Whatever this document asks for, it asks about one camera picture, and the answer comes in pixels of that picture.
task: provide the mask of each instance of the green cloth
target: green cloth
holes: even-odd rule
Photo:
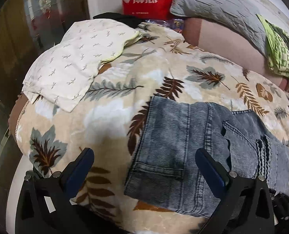
[[[274,73],[289,78],[289,50],[286,43],[261,15],[257,15],[257,17],[264,26],[267,35],[266,51],[269,68]],[[289,38],[288,33],[283,29],[282,31]]]

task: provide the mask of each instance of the screw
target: screw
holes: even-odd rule
[[[53,176],[54,178],[58,178],[58,177],[60,177],[60,175],[61,175],[61,172],[60,172],[60,171],[56,171],[56,172],[54,172],[54,173],[52,174],[52,176]]]
[[[259,179],[260,181],[265,181],[265,178],[264,178],[264,176],[262,176],[262,175],[259,175],[259,176],[258,176],[258,179]]]
[[[234,172],[234,171],[231,171],[231,172],[229,172],[229,175],[230,175],[232,178],[236,178],[238,174],[237,174],[236,172]]]
[[[31,178],[32,178],[32,176],[30,174],[27,174],[24,176],[25,181],[29,181]]]

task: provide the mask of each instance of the black cloth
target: black cloth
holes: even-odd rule
[[[120,13],[114,13],[114,12],[106,12],[106,13],[102,13],[99,14],[97,16],[93,17],[94,19],[98,19],[98,18],[108,18],[108,19],[113,19],[116,20],[118,22],[124,23],[126,25],[128,25],[131,28],[137,28],[139,24],[141,24],[142,22],[144,22],[144,19],[141,18],[137,18],[135,16],[131,16],[131,15],[122,15]]]

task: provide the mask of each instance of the beige blanket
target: beige blanket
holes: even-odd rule
[[[125,230],[193,233],[203,219],[123,195],[150,96],[216,102],[231,111],[250,108],[289,146],[289,95],[257,73],[190,46],[173,30],[151,24],[143,28],[144,37],[94,78],[71,113],[42,97],[28,102],[16,139],[44,176],[63,171],[84,148],[92,148],[95,162],[74,200]]]

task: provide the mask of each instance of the denim pants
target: denim pants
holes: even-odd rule
[[[177,213],[210,217],[220,200],[195,164],[199,148],[227,171],[246,178],[263,175],[269,188],[288,194],[289,148],[256,113],[159,96],[151,99],[124,194]]]

